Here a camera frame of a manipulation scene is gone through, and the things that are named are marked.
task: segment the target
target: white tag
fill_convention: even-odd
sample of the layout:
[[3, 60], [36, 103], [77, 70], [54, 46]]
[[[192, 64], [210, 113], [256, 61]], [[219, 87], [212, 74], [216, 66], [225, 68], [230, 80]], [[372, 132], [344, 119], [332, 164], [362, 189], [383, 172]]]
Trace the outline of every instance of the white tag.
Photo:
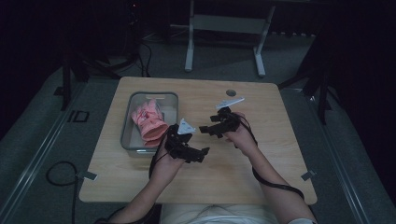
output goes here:
[[186, 120], [182, 119], [180, 124], [178, 125], [178, 134], [185, 134], [185, 133], [195, 133], [195, 128], [192, 128], [191, 125], [186, 122]]
[[241, 97], [236, 100], [223, 100], [223, 101], [221, 101], [221, 103], [219, 105], [216, 105], [216, 109], [221, 109], [221, 108], [229, 106], [229, 105], [234, 105], [234, 104], [237, 104], [243, 100], [245, 100], [244, 97]]

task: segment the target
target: wooden table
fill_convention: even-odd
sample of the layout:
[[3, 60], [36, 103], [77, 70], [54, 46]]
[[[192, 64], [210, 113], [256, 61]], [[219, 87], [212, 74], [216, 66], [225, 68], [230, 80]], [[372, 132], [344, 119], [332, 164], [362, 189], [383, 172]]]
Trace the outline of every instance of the wooden table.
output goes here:
[[179, 118], [197, 129], [189, 142], [194, 148], [210, 147], [202, 163], [185, 163], [158, 203], [265, 204], [259, 182], [248, 159], [224, 138], [200, 133], [199, 126], [213, 125], [215, 105], [232, 99], [236, 91], [245, 101], [230, 106], [246, 114], [259, 147], [279, 173], [300, 189], [308, 204], [317, 201], [290, 120], [277, 86], [269, 83], [123, 77], [92, 156], [89, 171], [95, 181], [84, 180], [79, 198], [83, 202], [129, 202], [149, 180], [151, 158], [133, 158], [120, 145], [121, 129], [130, 96], [136, 91], [173, 91], [178, 95]]

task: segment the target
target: person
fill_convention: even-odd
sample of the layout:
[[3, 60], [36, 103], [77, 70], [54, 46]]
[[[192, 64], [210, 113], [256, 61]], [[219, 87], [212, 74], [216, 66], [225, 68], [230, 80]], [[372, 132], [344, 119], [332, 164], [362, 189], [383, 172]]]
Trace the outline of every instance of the person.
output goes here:
[[[248, 127], [245, 115], [238, 114], [241, 119], [235, 132], [224, 135], [226, 141], [233, 143], [247, 156], [255, 175], [271, 183], [288, 186], [288, 182], [275, 170], [271, 163], [259, 150], [256, 140]], [[182, 159], [173, 159], [161, 145], [156, 154], [156, 162], [152, 167], [151, 177], [145, 187], [120, 211], [109, 219], [97, 223], [144, 223], [148, 218], [156, 200], [163, 190], [172, 182], [180, 167], [185, 163]], [[163, 205], [161, 223], [317, 223], [304, 199], [290, 190], [269, 187], [259, 181], [268, 207], [258, 205]]]

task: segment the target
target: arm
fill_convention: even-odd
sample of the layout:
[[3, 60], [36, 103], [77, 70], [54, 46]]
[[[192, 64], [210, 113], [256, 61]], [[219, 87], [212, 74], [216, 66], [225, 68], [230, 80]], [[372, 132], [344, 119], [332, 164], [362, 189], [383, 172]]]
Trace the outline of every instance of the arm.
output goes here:
[[167, 154], [166, 149], [161, 146], [157, 153], [156, 164], [152, 171], [151, 179], [147, 185], [118, 213], [110, 220], [110, 223], [130, 223], [144, 217], [145, 214], [155, 204], [163, 190], [175, 178], [178, 169], [183, 165], [184, 160], [173, 159]]
[[[271, 183], [289, 185], [265, 158], [245, 127], [240, 125], [236, 132], [228, 132], [224, 135], [228, 138], [227, 141], [233, 142], [248, 157], [261, 178]], [[296, 218], [308, 218], [316, 222], [311, 210], [297, 193], [260, 185], [279, 223], [289, 223]]]

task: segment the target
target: white metal frame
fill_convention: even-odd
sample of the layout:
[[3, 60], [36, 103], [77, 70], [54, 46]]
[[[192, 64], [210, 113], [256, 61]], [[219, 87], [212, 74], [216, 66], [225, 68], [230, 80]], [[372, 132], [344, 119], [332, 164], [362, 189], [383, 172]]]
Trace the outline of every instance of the white metal frame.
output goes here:
[[262, 46], [268, 35], [268, 30], [276, 8], [275, 6], [270, 8], [267, 18], [264, 20], [194, 14], [194, 0], [190, 0], [190, 3], [189, 45], [187, 47], [185, 64], [186, 72], [192, 71], [194, 54], [193, 39], [194, 29], [196, 29], [261, 35], [259, 44], [253, 48], [253, 53], [259, 76], [265, 76], [264, 64], [262, 62]]

